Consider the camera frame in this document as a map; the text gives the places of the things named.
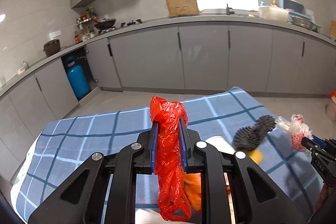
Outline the white paper cup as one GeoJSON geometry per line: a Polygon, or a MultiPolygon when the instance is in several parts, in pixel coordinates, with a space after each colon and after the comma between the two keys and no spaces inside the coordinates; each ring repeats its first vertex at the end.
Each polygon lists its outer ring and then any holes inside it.
{"type": "Polygon", "coordinates": [[[206,142],[213,145],[219,152],[224,152],[230,155],[235,153],[234,148],[226,142],[222,136],[212,136],[206,139],[206,142]]]}

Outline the orange wrapper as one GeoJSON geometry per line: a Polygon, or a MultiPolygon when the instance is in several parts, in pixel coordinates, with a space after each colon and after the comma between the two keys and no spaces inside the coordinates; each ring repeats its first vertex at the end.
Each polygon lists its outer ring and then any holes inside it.
{"type": "Polygon", "coordinates": [[[201,174],[185,173],[182,171],[182,178],[185,195],[188,198],[193,210],[200,214],[202,211],[201,174]]]}

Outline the clear red-printed plastic bag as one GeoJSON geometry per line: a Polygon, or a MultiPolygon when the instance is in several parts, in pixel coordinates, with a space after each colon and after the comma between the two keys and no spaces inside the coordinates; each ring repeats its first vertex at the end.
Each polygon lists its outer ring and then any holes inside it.
{"type": "Polygon", "coordinates": [[[306,148],[301,144],[304,137],[313,139],[312,131],[301,114],[293,114],[289,121],[283,117],[277,117],[276,127],[289,135],[291,148],[298,152],[306,151],[306,148]]]}

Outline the red plastic bag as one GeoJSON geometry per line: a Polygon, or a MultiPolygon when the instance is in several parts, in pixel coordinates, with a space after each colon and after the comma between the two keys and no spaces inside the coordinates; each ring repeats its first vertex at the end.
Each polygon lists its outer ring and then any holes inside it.
{"type": "Polygon", "coordinates": [[[179,119],[185,125],[188,117],[181,102],[170,102],[153,96],[150,101],[150,118],[159,123],[155,175],[158,177],[158,207],[166,221],[187,221],[191,218],[191,205],[184,192],[179,151],[179,119]]]}

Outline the black bumpy mesh pad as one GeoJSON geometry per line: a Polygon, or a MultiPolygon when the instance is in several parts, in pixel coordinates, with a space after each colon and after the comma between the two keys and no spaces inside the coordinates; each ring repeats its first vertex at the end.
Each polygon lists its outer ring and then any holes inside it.
{"type": "Polygon", "coordinates": [[[254,126],[245,126],[236,132],[233,139],[234,149],[243,152],[255,150],[275,127],[276,122],[272,116],[261,116],[254,126]]]}

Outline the yellow sponge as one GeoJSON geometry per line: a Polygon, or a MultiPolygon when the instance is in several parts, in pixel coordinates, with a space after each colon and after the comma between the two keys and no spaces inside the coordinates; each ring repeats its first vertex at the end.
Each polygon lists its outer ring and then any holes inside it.
{"type": "Polygon", "coordinates": [[[259,149],[252,151],[247,151],[246,154],[257,164],[259,165],[263,160],[263,155],[259,149]]]}

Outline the grey kitchen cabinets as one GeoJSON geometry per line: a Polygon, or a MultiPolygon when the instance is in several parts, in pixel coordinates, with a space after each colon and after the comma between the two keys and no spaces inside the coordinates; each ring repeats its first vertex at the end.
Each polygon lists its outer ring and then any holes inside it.
{"type": "MultiPolygon", "coordinates": [[[[188,16],[136,24],[84,43],[104,90],[326,95],[335,90],[335,42],[288,23],[247,16],[188,16]]],[[[62,57],[1,88],[1,176],[11,180],[41,130],[78,104],[62,57]]]]}

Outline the pink bin with red bag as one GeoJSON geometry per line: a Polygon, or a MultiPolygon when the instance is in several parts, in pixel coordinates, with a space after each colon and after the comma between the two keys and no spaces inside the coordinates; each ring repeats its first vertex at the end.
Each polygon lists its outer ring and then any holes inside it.
{"type": "Polygon", "coordinates": [[[330,99],[326,105],[326,116],[332,122],[336,120],[336,91],[330,93],[330,99]]]}

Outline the blue plaid tablecloth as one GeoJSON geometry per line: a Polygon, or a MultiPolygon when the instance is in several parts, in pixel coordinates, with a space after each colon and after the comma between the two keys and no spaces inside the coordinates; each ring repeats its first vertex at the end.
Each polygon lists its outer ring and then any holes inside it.
{"type": "MultiPolygon", "coordinates": [[[[232,144],[239,129],[252,127],[259,118],[270,114],[263,104],[238,87],[186,100],[183,106],[187,128],[209,143],[219,136],[232,144]]],[[[93,153],[118,153],[137,142],[143,132],[149,133],[149,144],[143,150],[150,155],[149,169],[153,171],[161,144],[159,130],[148,107],[51,121],[29,148],[11,189],[14,211],[22,221],[28,221],[34,210],[93,153]]],[[[303,216],[310,218],[322,188],[310,163],[310,153],[293,150],[288,135],[277,128],[267,134],[259,151],[260,168],[303,216]]]]}

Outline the black wok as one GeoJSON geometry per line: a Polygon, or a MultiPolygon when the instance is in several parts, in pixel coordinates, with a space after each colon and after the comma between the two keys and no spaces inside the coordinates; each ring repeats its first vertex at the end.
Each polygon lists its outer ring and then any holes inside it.
{"type": "Polygon", "coordinates": [[[107,30],[114,27],[116,23],[116,19],[104,19],[102,21],[98,21],[97,19],[92,19],[95,22],[94,27],[97,28],[99,31],[107,30]]]}

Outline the spice bottles rack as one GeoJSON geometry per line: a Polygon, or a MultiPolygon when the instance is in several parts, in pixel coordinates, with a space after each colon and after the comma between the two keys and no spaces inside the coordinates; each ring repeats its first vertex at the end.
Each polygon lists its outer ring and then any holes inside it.
{"type": "Polygon", "coordinates": [[[98,23],[93,7],[87,7],[83,14],[76,19],[75,43],[85,42],[96,36],[95,24],[98,23]]]}

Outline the dark rice cooker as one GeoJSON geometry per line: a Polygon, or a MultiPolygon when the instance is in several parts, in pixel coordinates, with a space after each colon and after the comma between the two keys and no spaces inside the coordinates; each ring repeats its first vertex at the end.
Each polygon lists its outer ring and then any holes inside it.
{"type": "Polygon", "coordinates": [[[47,57],[50,57],[60,51],[60,40],[52,39],[43,46],[43,51],[47,57]]]}

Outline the metal bowl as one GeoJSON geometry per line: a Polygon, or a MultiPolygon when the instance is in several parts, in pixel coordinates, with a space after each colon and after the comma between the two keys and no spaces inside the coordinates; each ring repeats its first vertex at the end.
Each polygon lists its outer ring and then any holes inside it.
{"type": "Polygon", "coordinates": [[[309,20],[302,19],[300,17],[292,16],[292,24],[298,27],[302,27],[307,30],[311,30],[313,23],[309,20]]]}

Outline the blue dish rack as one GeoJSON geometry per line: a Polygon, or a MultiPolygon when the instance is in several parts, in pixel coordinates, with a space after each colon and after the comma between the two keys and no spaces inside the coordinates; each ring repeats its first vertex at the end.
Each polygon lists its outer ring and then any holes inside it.
{"type": "Polygon", "coordinates": [[[288,21],[292,22],[294,17],[311,21],[311,17],[306,14],[304,6],[293,0],[278,0],[278,6],[288,10],[288,21]]]}

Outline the white plastic tub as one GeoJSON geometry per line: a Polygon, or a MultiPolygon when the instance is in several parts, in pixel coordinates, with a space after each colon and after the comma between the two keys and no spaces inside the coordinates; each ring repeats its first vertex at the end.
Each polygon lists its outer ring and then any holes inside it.
{"type": "Polygon", "coordinates": [[[289,12],[286,9],[277,6],[260,6],[259,17],[263,19],[274,20],[287,23],[289,12]]]}

